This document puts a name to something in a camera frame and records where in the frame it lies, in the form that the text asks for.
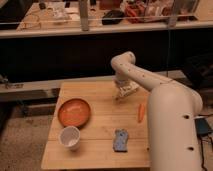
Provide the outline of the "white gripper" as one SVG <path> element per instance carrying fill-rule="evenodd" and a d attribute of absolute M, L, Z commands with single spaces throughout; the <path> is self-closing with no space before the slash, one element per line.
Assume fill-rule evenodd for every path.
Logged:
<path fill-rule="evenodd" d="M 115 79 L 114 83 L 118 88 L 118 93 L 116 95 L 116 99 L 123 99 L 133 93 L 135 93 L 139 89 L 139 85 L 131 80 L 118 80 Z"/>

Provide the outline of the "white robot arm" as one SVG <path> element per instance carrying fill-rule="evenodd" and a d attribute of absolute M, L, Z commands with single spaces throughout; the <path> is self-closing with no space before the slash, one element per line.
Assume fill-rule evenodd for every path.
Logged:
<path fill-rule="evenodd" d="M 188 86 L 135 65 L 127 51 L 111 59 L 115 84 L 125 89 L 135 82 L 150 92 L 147 125 L 150 171 L 202 171 L 194 116 L 202 111 L 200 94 Z"/>

